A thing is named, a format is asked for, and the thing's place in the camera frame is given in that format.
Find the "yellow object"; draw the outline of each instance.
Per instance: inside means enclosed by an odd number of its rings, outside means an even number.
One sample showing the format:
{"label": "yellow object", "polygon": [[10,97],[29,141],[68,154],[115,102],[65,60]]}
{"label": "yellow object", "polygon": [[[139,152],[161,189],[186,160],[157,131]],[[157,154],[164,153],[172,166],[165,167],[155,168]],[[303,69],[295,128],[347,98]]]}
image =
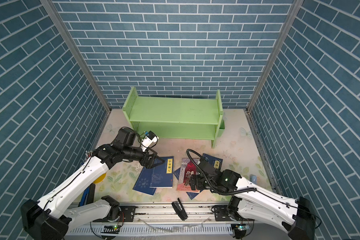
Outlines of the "yellow object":
{"label": "yellow object", "polygon": [[220,167],[220,162],[219,161],[215,161],[215,165],[213,166],[214,168],[216,168],[216,169],[219,169],[219,167]]}
{"label": "yellow object", "polygon": [[168,158],[168,162],[167,162],[167,173],[172,173],[172,158]]}
{"label": "yellow object", "polygon": [[106,174],[101,175],[100,177],[98,177],[96,180],[93,181],[93,183],[99,183],[102,180],[104,180],[104,178],[106,178]]}

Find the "yellow book label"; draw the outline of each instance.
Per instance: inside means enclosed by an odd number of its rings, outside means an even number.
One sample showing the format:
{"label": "yellow book label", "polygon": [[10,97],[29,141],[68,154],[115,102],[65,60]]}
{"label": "yellow book label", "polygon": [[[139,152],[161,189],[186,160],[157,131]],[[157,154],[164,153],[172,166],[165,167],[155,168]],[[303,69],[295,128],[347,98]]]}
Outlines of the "yellow book label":
{"label": "yellow book label", "polygon": [[172,173],[172,162],[173,162],[173,159],[172,159],[172,158],[168,158],[168,162],[167,162],[167,173]]}
{"label": "yellow book label", "polygon": [[220,162],[216,160],[216,161],[215,161],[215,164],[213,165],[213,167],[216,168],[216,169],[219,169],[219,167],[220,167]]}

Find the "book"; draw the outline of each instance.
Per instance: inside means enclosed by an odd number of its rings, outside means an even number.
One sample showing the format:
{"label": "book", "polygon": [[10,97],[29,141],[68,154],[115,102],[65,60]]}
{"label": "book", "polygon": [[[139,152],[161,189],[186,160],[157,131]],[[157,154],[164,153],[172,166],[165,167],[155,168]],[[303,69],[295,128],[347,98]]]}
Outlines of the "book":
{"label": "book", "polygon": [[203,153],[203,157],[205,160],[211,164],[214,168],[221,170],[221,164],[223,163],[223,160],[218,157],[214,157],[208,154]]}
{"label": "book", "polygon": [[143,167],[132,189],[145,194],[154,195],[156,192],[156,188],[150,187],[152,170],[152,168],[147,169]]}
{"label": "book", "polygon": [[[180,168],[178,168],[176,171],[173,171],[173,175],[179,179],[180,176]],[[198,192],[186,192],[188,197],[192,200],[194,199],[199,193]]]}
{"label": "book", "polygon": [[[195,161],[196,164],[198,164],[200,158],[194,158],[193,160]],[[194,174],[197,174],[197,169],[195,164],[193,164],[193,162],[189,158],[183,158],[181,161],[177,190],[184,192],[200,193],[200,190],[192,190],[191,186],[189,185],[189,180],[191,176]]]}
{"label": "book", "polygon": [[[221,158],[217,158],[208,154],[203,154],[203,157],[205,158],[205,160],[213,165],[216,169],[221,170],[221,164],[223,163],[223,160]],[[177,169],[176,171],[173,172],[173,175],[179,179],[180,177],[180,168]],[[188,197],[192,200],[194,199],[199,193],[196,192],[187,192]]]}
{"label": "book", "polygon": [[152,169],[152,178],[151,178],[151,182],[150,182],[150,187],[172,188],[173,156],[162,157],[162,159],[165,162]]}

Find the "blue brick wall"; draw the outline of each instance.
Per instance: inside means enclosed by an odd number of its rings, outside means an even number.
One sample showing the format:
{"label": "blue brick wall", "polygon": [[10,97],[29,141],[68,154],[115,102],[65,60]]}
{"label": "blue brick wall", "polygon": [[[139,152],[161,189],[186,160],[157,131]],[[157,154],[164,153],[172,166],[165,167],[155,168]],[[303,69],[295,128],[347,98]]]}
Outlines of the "blue brick wall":
{"label": "blue brick wall", "polygon": [[318,239],[360,239],[360,0],[305,0],[252,112],[283,194]]}
{"label": "blue brick wall", "polygon": [[0,0],[0,239],[77,168],[105,111],[38,0]]}
{"label": "blue brick wall", "polygon": [[54,1],[109,104],[215,98],[245,108],[293,0]]}

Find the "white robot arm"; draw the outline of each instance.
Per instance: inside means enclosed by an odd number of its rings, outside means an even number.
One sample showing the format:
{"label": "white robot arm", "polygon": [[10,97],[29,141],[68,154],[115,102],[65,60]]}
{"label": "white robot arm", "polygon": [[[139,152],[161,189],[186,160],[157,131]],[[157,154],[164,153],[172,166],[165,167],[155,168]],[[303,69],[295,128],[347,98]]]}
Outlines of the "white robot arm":
{"label": "white robot arm", "polygon": [[[190,152],[200,157],[198,163]],[[198,172],[190,179],[191,189],[210,189],[220,195],[232,195],[226,208],[230,218],[237,221],[247,218],[259,220],[285,231],[292,240],[314,239],[318,217],[309,200],[303,197],[296,200],[273,193],[229,169],[220,172],[192,149],[187,149],[187,156]]]}
{"label": "white robot arm", "polygon": [[[140,147],[132,147],[136,136]],[[146,168],[163,163],[164,160],[149,147],[157,140],[153,132],[147,132],[142,140],[133,129],[121,128],[111,144],[93,151],[87,161],[62,184],[38,201],[30,199],[21,206],[24,230],[34,240],[60,240],[68,231],[96,219],[117,221],[121,217],[121,209],[119,202],[110,196],[75,209],[67,208],[94,180],[124,159],[139,161]],[[190,152],[200,157],[198,164]],[[187,149],[187,155],[199,173],[191,177],[191,188],[232,195],[226,208],[226,214],[231,219],[251,218],[268,223],[287,232],[293,240],[314,239],[316,219],[307,199],[300,197],[296,201],[259,187],[231,170],[220,172],[191,149]],[[154,164],[155,159],[162,162]]]}

